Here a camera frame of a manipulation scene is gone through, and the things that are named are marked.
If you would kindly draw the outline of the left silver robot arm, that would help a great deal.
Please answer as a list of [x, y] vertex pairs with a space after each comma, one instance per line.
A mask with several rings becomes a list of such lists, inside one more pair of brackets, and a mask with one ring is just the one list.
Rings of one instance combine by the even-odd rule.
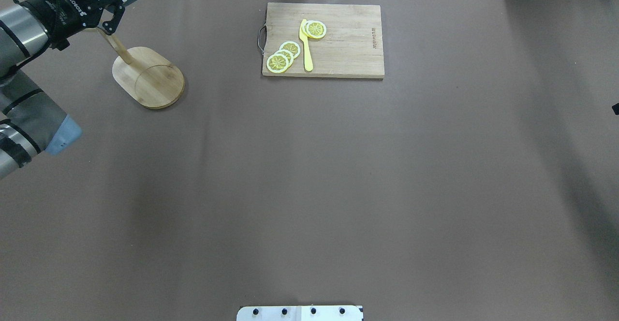
[[1, 177], [43, 151], [58, 154], [82, 134], [79, 125], [24, 73], [49, 49], [64, 50], [69, 38], [96, 29], [117, 30], [136, 0], [12, 0], [1, 11]]

